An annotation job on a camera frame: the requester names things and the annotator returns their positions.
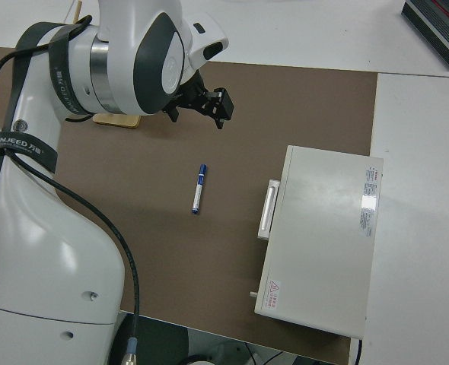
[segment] screw hole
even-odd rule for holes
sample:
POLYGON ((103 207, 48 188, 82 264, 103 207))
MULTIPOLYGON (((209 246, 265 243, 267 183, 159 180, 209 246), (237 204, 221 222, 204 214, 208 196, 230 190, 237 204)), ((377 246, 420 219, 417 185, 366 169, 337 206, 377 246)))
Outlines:
POLYGON ((65 331, 65 332, 60 334, 60 338, 62 340, 65 340, 65 341, 69 341, 69 340, 72 340, 74 338, 74 334, 72 332, 65 331))
POLYGON ((93 291, 85 291, 81 296, 82 299, 87 300, 88 302, 94 302, 99 297, 98 293, 93 291))

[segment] white marker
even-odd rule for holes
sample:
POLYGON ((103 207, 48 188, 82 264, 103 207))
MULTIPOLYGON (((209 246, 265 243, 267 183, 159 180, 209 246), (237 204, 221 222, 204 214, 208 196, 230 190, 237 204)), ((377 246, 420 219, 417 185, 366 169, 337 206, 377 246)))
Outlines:
POLYGON ((193 214, 197 214, 199 212, 199 200, 201 199, 202 184, 204 183, 204 175, 206 174, 207 169, 208 167, 205 164, 202 164, 201 167, 199 168, 199 175, 197 176, 196 194, 194 194, 193 214))

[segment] silver metal ring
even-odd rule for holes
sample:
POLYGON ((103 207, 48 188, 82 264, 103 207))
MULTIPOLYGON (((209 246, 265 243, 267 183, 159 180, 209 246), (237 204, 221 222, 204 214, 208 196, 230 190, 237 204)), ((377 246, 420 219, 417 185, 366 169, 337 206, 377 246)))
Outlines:
POLYGON ((91 47, 91 82, 101 106, 112 114, 123 114, 113 99, 108 80, 108 43, 101 42, 97 36, 91 47))

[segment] white table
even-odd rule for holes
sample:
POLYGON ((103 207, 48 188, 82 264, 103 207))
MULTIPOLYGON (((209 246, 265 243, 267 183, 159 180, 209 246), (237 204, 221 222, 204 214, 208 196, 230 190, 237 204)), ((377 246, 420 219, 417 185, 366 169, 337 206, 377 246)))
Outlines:
MULTIPOLYGON (((371 155, 384 179, 361 363, 449 363, 449 71, 401 18, 403 1, 182 1, 226 29, 218 61, 381 73, 371 155)), ((62 21, 70 3, 0 0, 0 46, 62 21)), ((81 14, 97 23, 96 0, 81 14)))

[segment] blue marker cap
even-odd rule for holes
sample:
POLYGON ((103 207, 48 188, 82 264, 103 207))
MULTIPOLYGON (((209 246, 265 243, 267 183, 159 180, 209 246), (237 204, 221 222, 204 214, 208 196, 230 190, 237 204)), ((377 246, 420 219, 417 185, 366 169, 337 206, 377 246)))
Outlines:
POLYGON ((204 183, 204 175, 206 174, 206 170, 208 167, 205 164, 202 164, 199 168, 199 175, 197 176, 197 183, 202 185, 204 183))
POLYGON ((199 168, 199 174, 204 175, 207 169, 208 167, 205 164, 202 164, 201 167, 199 168))

